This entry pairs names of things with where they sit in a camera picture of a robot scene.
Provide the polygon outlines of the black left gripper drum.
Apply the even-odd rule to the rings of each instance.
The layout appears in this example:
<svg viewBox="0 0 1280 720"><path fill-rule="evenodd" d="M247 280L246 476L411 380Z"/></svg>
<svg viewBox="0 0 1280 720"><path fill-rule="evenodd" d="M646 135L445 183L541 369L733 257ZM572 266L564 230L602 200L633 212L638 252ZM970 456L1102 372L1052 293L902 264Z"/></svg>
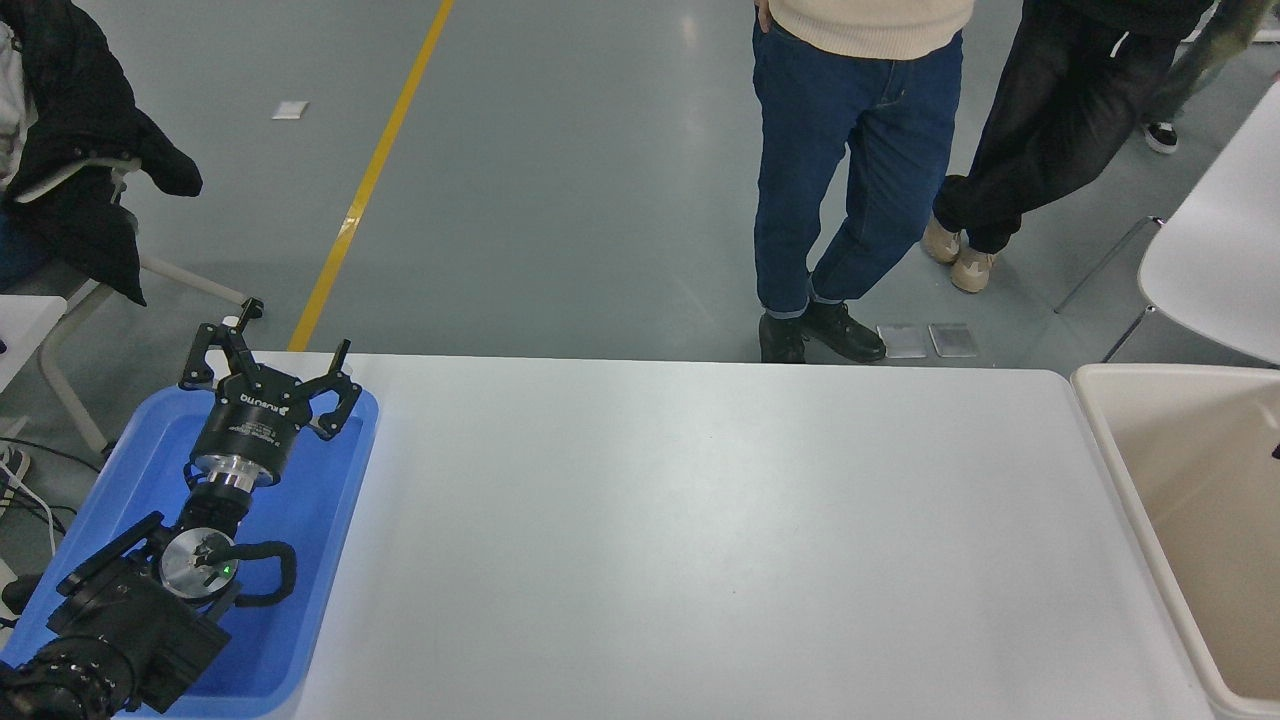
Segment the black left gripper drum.
<svg viewBox="0 0 1280 720"><path fill-rule="evenodd" d="M266 366L220 380L189 461L210 471L218 459L239 457L257 466L260 477L282 477L308 421L300 386L301 379Z"/></svg>

